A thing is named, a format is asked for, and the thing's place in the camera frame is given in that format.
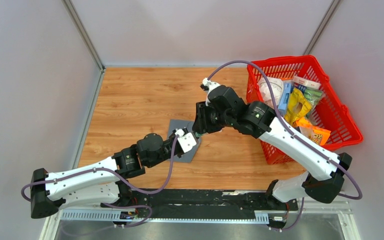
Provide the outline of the grey-blue paper envelope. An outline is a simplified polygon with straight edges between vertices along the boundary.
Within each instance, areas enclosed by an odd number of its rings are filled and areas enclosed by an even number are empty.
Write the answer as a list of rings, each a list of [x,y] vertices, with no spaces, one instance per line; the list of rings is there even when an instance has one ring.
[[[193,131],[193,121],[180,120],[180,119],[170,119],[167,137],[169,138],[172,134],[178,133],[180,137],[177,140],[176,147],[186,147],[187,152],[180,154],[176,153],[174,156],[174,161],[178,163],[191,163],[202,140],[197,137]]]

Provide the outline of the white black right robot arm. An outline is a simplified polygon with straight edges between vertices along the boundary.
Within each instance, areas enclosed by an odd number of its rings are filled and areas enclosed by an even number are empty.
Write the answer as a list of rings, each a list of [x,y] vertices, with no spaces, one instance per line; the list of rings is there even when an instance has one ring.
[[[349,154],[336,154],[317,145],[278,117],[267,104],[245,103],[231,87],[216,82],[200,87],[206,99],[196,103],[193,132],[204,135],[230,127],[274,146],[305,168],[299,176],[270,183],[265,195],[269,208],[276,210],[302,197],[330,204],[339,196],[344,171],[352,161]]]

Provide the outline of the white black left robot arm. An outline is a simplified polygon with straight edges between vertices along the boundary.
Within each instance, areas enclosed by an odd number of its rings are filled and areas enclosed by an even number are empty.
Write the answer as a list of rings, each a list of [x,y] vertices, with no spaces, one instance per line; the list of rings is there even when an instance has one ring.
[[[193,133],[175,130],[168,139],[149,133],[143,139],[113,156],[84,167],[60,172],[36,169],[31,182],[21,190],[30,202],[30,217],[41,219],[76,205],[95,204],[128,207],[133,201],[132,190],[156,194],[164,189],[169,178],[156,190],[145,190],[128,180],[145,174],[166,160],[174,164],[174,157],[189,153],[199,143]]]

